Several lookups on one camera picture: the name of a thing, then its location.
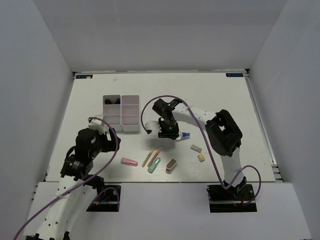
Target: white platform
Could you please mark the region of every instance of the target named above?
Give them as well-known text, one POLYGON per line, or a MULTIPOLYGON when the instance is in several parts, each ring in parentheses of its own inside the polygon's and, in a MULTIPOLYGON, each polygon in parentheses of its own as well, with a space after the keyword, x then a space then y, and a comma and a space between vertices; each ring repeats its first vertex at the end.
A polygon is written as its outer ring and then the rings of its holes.
MULTIPOLYGON (((119 212, 86 212, 72 240, 302 240, 310 233, 291 183, 263 183, 257 212, 210 213, 205 183, 123 183, 119 212)), ((54 198, 40 182, 29 217, 54 198)), ((46 212, 25 235, 34 235, 46 212)))
MULTIPOLYGON (((75 144, 78 131, 88 126, 88 117, 102 114, 103 95, 139 95, 141 109, 148 100, 159 95, 176 95, 188 100, 194 107, 218 112, 228 110, 243 133, 240 147, 242 166, 258 168, 264 182, 275 180, 271 157, 257 121, 256 113, 243 77, 226 77, 225 73, 114 73, 94 74, 92 79, 75 79, 62 126, 49 163, 48 182, 57 182, 68 149, 75 144)), ((147 108, 144 121, 157 120, 159 116, 147 108)), ((180 142, 158 139, 157 135, 119 132, 120 150, 100 176, 106 182, 217 182, 208 151, 199 129, 180 123, 182 132, 190 132, 191 138, 180 142), (199 162, 198 153, 190 150, 195 144, 202 148, 204 162, 199 162), (161 163, 153 174, 141 165, 152 146, 162 147, 161 163), (138 161, 139 166, 120 164, 121 158, 138 161), (167 163, 175 159, 176 168, 166 173, 167 163)), ((112 152, 100 153, 93 162, 95 173, 112 156, 112 152)), ((218 154, 213 151, 220 174, 223 167, 218 154)), ((257 181, 258 176, 251 169, 244 170, 249 182, 257 181)))

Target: teal marker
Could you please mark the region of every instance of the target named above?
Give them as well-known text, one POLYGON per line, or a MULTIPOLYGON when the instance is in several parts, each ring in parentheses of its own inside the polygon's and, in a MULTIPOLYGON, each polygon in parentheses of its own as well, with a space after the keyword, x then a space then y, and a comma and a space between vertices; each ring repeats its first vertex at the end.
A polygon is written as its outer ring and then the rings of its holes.
POLYGON ((153 163, 150 165, 150 167, 148 167, 148 172, 152 174, 155 171, 155 169, 157 168, 157 166, 159 165, 160 161, 161 161, 160 157, 157 157, 153 161, 153 163))

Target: pink cap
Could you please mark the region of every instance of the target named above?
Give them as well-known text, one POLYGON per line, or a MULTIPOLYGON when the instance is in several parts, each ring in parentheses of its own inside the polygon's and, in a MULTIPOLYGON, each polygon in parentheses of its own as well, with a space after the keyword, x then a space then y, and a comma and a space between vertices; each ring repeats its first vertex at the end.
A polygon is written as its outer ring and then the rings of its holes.
POLYGON ((129 166, 138 166, 138 162, 137 161, 134 161, 134 160, 131 160, 129 158, 121 158, 121 161, 120 161, 122 164, 125 164, 125 165, 129 165, 129 166))

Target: pink marker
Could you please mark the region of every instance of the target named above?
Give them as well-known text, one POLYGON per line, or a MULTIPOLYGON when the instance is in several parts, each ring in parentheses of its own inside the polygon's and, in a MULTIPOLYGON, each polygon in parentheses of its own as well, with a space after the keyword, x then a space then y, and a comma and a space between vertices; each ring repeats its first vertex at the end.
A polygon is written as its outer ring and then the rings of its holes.
POLYGON ((125 165, 129 165, 129 166, 138 166, 138 162, 137 161, 134 161, 134 160, 131 160, 129 158, 121 158, 121 161, 120 161, 122 164, 125 164, 125 165))
POLYGON ((156 151, 155 155, 153 156, 153 158, 151 158, 151 161, 148 163, 148 167, 151 166, 151 164, 154 162, 154 160, 156 159, 156 157, 158 157, 159 153, 161 152, 161 147, 158 148, 158 151, 156 151))

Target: black mounting plate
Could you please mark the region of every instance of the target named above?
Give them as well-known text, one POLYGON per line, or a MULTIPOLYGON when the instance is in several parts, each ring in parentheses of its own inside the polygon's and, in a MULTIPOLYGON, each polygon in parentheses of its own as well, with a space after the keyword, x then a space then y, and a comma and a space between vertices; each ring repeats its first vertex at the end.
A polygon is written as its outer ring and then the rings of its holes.
POLYGON ((208 185, 210 213, 252 213, 257 212, 257 205, 251 202, 247 205, 236 204, 243 199, 244 202, 250 201, 254 196, 254 189, 251 184, 246 184, 239 192, 236 199, 230 199, 229 194, 220 184, 208 185))
MULTIPOLYGON (((121 185, 105 185, 104 188, 113 187, 119 194, 119 200, 121 198, 121 185)), ((97 200, 101 201, 108 198, 105 202, 100 204, 92 204, 86 210, 87 212, 118 212, 118 199, 117 195, 114 195, 114 190, 108 189, 105 193, 97 200)))

